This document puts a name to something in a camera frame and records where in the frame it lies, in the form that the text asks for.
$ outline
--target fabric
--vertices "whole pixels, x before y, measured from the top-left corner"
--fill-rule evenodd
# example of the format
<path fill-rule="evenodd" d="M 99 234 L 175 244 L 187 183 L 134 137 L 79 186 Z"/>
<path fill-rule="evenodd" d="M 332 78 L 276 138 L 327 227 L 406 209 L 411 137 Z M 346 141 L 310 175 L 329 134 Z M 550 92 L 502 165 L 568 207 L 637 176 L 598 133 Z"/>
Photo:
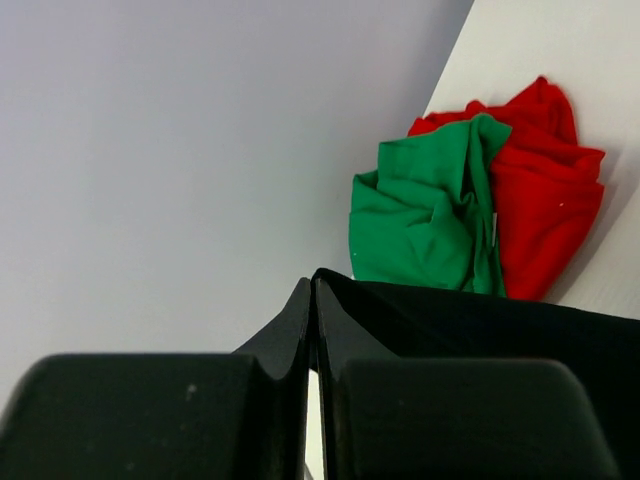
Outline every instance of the fabric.
<path fill-rule="evenodd" d="M 355 277 L 504 295 L 488 168 L 510 131 L 478 115 L 381 143 L 378 169 L 353 182 Z"/>
<path fill-rule="evenodd" d="M 503 106 L 472 101 L 464 111 L 418 118 L 409 135 L 483 112 L 513 128 L 491 163 L 507 295 L 540 300 L 584 242 L 600 209 L 604 187 L 597 180 L 604 152 L 578 145 L 569 101 L 544 77 Z"/>
<path fill-rule="evenodd" d="M 342 308 L 413 358 L 546 358 L 586 388 L 623 478 L 640 478 L 640 322 L 489 295 L 350 280 L 318 270 Z"/>

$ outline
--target white wall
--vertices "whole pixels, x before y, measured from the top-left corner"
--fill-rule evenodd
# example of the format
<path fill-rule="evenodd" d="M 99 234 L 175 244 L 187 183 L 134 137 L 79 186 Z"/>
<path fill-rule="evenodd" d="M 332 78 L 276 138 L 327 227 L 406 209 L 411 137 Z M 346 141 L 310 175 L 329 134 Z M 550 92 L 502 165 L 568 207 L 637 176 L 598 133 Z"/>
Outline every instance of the white wall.
<path fill-rule="evenodd" d="M 233 349 L 349 272 L 351 177 L 470 3 L 2 3 L 0 406 L 47 353 Z"/>

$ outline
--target red fabric fold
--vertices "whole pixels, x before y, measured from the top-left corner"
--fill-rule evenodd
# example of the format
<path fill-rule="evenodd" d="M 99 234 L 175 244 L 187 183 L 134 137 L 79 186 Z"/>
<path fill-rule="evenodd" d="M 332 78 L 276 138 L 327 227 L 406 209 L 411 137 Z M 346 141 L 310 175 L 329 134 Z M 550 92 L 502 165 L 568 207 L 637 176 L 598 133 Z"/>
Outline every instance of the red fabric fold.
<path fill-rule="evenodd" d="M 418 118 L 409 136 L 488 113 L 513 128 L 491 164 L 507 296 L 540 300 L 584 242 L 602 203 L 602 150 L 578 145 L 571 105 L 539 77 L 506 105 Z"/>

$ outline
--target green cloth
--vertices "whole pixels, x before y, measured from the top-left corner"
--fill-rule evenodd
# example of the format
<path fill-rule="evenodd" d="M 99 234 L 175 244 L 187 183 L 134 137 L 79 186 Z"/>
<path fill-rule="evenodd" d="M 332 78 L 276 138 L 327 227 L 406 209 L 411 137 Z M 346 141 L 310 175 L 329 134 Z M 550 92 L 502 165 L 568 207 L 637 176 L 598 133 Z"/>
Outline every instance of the green cloth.
<path fill-rule="evenodd" d="M 381 143 L 353 181 L 355 278 L 505 296 L 488 170 L 510 133 L 481 114 Z"/>

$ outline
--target white surface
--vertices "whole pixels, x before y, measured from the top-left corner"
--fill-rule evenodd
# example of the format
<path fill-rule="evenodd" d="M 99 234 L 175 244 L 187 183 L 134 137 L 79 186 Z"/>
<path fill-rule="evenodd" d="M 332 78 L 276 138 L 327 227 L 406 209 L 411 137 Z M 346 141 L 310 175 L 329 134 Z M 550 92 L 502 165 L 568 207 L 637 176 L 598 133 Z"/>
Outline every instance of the white surface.
<path fill-rule="evenodd" d="M 607 151 L 592 235 L 548 300 L 640 318 L 640 3 L 475 0 L 428 111 L 501 103 L 539 74 L 569 94 L 584 144 Z"/>
<path fill-rule="evenodd" d="M 320 407 L 320 377 L 309 371 L 307 396 L 307 443 L 305 462 L 314 480 L 324 478 L 324 458 L 322 456 L 322 413 Z"/>
<path fill-rule="evenodd" d="M 230 350 L 350 272 L 352 176 L 470 3 L 2 3 L 0 409 L 49 353 Z"/>

